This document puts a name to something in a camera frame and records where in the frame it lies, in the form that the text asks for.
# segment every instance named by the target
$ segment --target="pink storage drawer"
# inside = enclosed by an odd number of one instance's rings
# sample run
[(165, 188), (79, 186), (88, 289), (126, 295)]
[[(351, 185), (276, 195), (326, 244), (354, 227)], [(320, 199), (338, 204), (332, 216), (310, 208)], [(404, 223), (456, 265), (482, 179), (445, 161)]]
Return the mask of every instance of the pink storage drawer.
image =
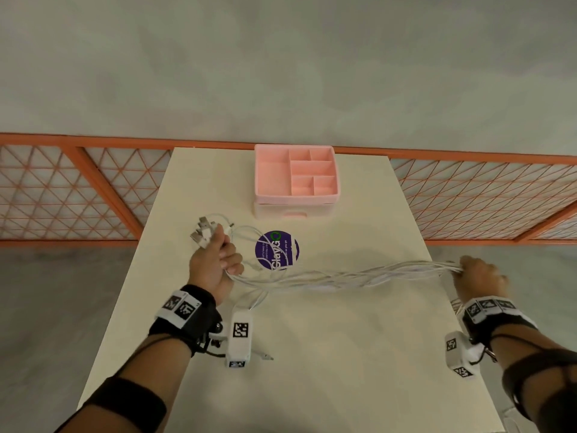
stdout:
[(256, 203), (333, 204), (339, 196), (339, 173), (332, 146), (255, 146)]

